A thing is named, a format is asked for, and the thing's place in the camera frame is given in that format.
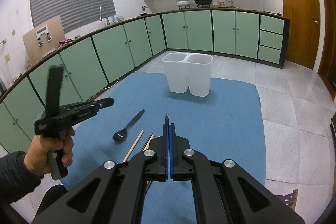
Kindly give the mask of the dark left forearm sleeve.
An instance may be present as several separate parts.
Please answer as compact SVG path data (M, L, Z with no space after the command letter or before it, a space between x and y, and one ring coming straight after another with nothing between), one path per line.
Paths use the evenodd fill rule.
M44 175L37 176L27 169L25 155L25 152L17 151L1 157L1 200L8 204L33 192L44 178Z

